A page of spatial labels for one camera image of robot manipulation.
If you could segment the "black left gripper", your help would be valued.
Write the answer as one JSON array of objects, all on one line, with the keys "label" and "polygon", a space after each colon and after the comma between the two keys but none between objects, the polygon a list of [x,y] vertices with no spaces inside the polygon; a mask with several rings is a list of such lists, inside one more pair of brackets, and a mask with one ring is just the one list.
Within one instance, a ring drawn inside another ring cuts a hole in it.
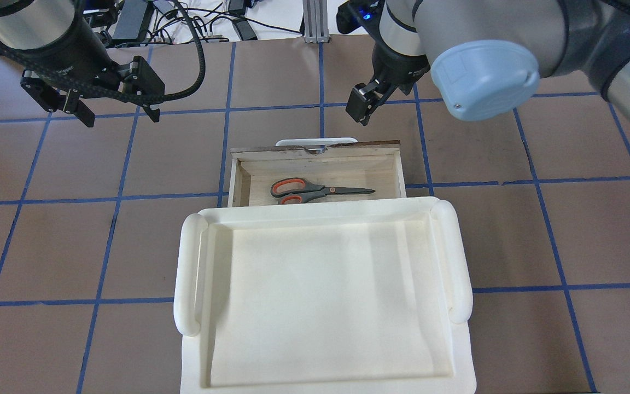
[{"label": "black left gripper", "polygon": [[108,56],[57,59],[47,68],[54,72],[53,78],[25,69],[20,79],[21,88],[44,110],[73,110],[83,125],[92,128],[96,116],[86,99],[108,97],[109,92],[121,94],[124,102],[153,96],[154,100],[142,103],[143,110],[153,123],[160,122],[165,85],[141,56],[124,65]]}]

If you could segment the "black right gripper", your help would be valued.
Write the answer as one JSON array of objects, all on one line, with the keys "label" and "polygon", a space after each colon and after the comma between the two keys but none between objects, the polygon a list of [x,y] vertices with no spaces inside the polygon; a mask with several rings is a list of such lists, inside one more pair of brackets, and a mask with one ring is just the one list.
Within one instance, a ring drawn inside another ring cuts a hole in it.
[{"label": "black right gripper", "polygon": [[368,124],[396,90],[409,95],[419,79],[419,56],[399,53],[385,43],[375,43],[372,66],[371,82],[355,85],[346,105],[347,114],[360,124]]}]

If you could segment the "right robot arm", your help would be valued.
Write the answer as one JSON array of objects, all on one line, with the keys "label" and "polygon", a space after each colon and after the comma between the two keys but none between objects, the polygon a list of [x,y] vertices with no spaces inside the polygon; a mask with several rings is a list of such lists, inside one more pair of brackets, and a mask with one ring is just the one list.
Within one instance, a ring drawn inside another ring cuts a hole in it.
[{"label": "right robot arm", "polygon": [[630,115],[630,1],[345,1],[336,24],[375,42],[374,74],[346,107],[362,125],[425,75],[462,121],[515,109],[542,78],[574,71]]}]

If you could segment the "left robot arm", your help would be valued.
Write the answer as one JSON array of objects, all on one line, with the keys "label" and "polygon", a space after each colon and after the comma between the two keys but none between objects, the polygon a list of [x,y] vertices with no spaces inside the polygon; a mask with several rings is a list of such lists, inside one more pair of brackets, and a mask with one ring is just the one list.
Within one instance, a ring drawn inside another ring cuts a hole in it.
[{"label": "left robot arm", "polygon": [[85,99],[100,92],[80,89],[81,82],[132,96],[162,95],[164,82],[140,56],[121,65],[107,52],[70,1],[0,1],[0,44],[25,60],[45,66],[70,82],[56,83],[25,67],[20,85],[47,112],[65,112],[87,127],[95,123]]}]

